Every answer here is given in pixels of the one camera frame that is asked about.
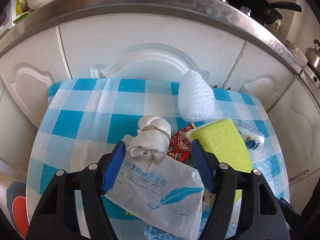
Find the blue feather print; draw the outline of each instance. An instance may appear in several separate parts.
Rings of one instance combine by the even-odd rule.
[[[180,202],[183,200],[186,196],[191,195],[191,194],[196,194],[200,193],[203,191],[203,187],[197,187],[197,188],[192,188],[192,187],[182,187],[182,188],[176,188],[172,191],[169,192],[169,194],[166,197],[162,197],[160,199],[160,204],[157,205],[156,207],[153,204],[148,204],[148,206],[152,209],[157,209],[161,207],[162,205],[169,205],[169,204],[174,204],[177,202]]]

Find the blue and white tablecloth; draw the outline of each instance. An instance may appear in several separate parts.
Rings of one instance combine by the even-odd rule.
[[[178,111],[178,88],[178,83],[168,81],[115,78],[71,79],[54,84],[29,163],[29,221],[58,169],[74,172],[97,162],[103,154],[111,152],[124,135],[137,135],[137,123],[142,116],[166,119],[172,134],[187,126],[189,123],[182,120]],[[249,151],[253,167],[262,171],[275,196],[289,201],[284,158],[260,101],[248,94],[215,88],[213,91],[217,99],[216,119],[241,120],[264,134],[263,148]],[[143,238],[145,222],[105,197],[103,203],[119,239]],[[80,192],[76,192],[76,206],[81,232],[88,236]]]

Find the red packet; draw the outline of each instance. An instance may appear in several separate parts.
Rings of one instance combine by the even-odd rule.
[[[171,146],[172,149],[168,151],[167,155],[179,162],[184,162],[191,155],[191,142],[188,140],[185,133],[194,128],[194,124],[191,123],[172,135],[169,143],[169,146]]]

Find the green cleaning cloth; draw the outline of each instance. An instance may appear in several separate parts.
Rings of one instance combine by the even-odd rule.
[[[250,154],[230,119],[204,124],[188,131],[186,135],[191,142],[198,139],[203,149],[214,153],[219,162],[227,163],[237,171],[251,172]],[[235,201],[241,194],[241,190],[236,190]]]

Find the cleaning wipes package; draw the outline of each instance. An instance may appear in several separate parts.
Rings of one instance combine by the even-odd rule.
[[[150,225],[194,240],[200,228],[203,190],[199,172],[184,163],[166,156],[151,172],[143,172],[126,154],[105,196]]]

